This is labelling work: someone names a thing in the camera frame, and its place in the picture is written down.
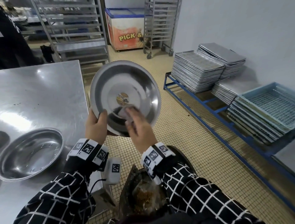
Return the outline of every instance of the beige floor tile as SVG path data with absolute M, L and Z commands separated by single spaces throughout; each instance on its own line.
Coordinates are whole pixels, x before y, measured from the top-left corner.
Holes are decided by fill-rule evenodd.
M 168 57 L 160 50 L 155 50 L 150 60 L 146 59 L 146 54 L 142 50 L 118 53 L 109 47 L 109 51 L 111 61 L 130 60 L 138 63 L 146 68 L 156 80 L 162 97 L 161 114 L 154 127 L 154 133 L 159 141 L 181 149 L 200 176 L 216 183 L 226 194 L 241 202 L 266 223 L 295 223 L 294 213 L 287 209 L 200 121 L 193 117 L 170 93 L 163 90 L 165 73 L 171 71 L 173 57 Z M 93 76 L 84 78 L 87 94 L 90 91 L 92 78 Z M 277 174 L 260 155 L 179 87 L 173 88 L 173 91 L 284 195 L 290 200 L 295 200 L 294 186 Z M 208 94 L 210 95 L 210 93 L 201 94 L 199 97 L 210 97 Z M 220 108 L 222 103 L 211 102 L 210 106 Z M 122 159 L 121 181 L 113 186 L 115 199 L 119 200 L 132 165 L 136 164 L 141 167 L 140 154 L 129 138 L 107 137 L 106 145 L 110 149 L 110 156 Z M 98 216 L 95 222 L 102 223 L 111 215 L 108 212 Z

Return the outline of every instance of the right hand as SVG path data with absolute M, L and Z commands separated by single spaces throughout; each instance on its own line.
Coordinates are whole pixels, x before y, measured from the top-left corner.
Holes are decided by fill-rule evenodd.
M 126 127 L 131 140 L 136 149 L 143 154 L 150 146 L 156 144 L 158 141 L 153 133 L 151 125 L 146 121 L 144 115 L 135 108 L 126 108 L 134 121 L 136 130 L 133 125 L 126 121 Z

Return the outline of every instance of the metal shelving rack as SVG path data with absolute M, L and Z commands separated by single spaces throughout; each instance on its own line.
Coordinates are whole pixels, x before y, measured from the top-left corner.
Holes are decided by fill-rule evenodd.
M 31 3 L 58 60 L 60 55 L 60 61 L 78 59 L 80 65 L 109 62 L 100 1 L 31 0 Z
M 161 50 L 169 48 L 173 56 L 174 30 L 178 21 L 181 0 L 145 0 L 143 52 L 152 57 L 152 47 L 162 42 Z
M 195 94 L 190 92 L 184 85 L 182 85 L 178 80 L 176 80 L 173 76 L 171 76 L 171 72 L 166 73 L 165 81 L 164 81 L 164 90 L 167 90 L 174 96 L 184 107 L 186 107 L 189 112 L 193 116 L 195 116 L 212 134 L 216 136 L 246 167 L 249 168 L 251 172 L 253 172 L 278 198 L 280 198 L 293 212 L 295 212 L 295 205 L 287 199 L 279 190 L 277 190 L 266 177 L 264 177 L 258 170 L 256 170 L 243 156 L 239 154 L 234 148 L 230 146 L 230 144 L 224 140 L 219 134 L 215 132 L 215 130 L 206 123 L 199 115 L 197 115 L 186 103 L 182 101 L 172 90 L 171 86 L 179 86 L 183 89 L 187 94 L 189 94 L 193 99 L 195 99 L 198 103 L 200 103 L 203 107 L 205 107 L 210 113 L 212 113 L 218 120 L 220 120 L 227 128 L 229 128 L 232 132 L 234 132 L 238 137 L 240 137 L 244 142 L 246 142 L 250 147 L 252 147 L 259 155 L 261 155 L 270 165 L 275 167 L 282 175 L 284 175 L 292 184 L 295 184 L 295 176 L 293 176 L 285 167 L 281 164 L 276 162 L 273 159 L 273 155 L 284 148 L 288 143 L 292 141 L 290 135 L 292 136 L 293 133 L 290 135 L 286 135 L 279 139 L 278 141 L 274 142 L 271 146 L 264 146 L 258 145 L 256 141 L 251 136 L 245 136 L 242 132 L 240 132 L 233 122 L 226 121 L 220 113 L 225 111 L 228 106 L 219 108 L 217 110 L 213 110 L 211 107 L 207 105 L 207 103 L 219 100 L 218 98 L 214 97 L 208 100 L 201 100 Z

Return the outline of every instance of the left hand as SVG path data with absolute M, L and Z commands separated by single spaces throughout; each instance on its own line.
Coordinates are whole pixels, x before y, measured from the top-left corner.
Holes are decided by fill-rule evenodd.
M 117 136 L 107 129 L 107 118 L 108 113 L 104 110 L 99 114 L 99 118 L 97 119 L 93 113 L 93 110 L 89 110 L 88 119 L 85 124 L 85 138 L 92 139 L 96 141 L 98 144 L 103 145 L 106 140 L 107 135 Z

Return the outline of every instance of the stainless steel table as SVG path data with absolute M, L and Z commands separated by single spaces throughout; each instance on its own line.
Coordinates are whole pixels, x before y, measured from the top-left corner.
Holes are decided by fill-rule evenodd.
M 84 137 L 87 115 L 78 60 L 0 70 L 0 131 L 9 136 L 7 144 L 42 127 L 59 129 L 65 141 L 61 156 L 43 173 L 19 182 L 0 181 L 1 223 L 12 223 L 22 207 L 61 172 L 68 152 Z

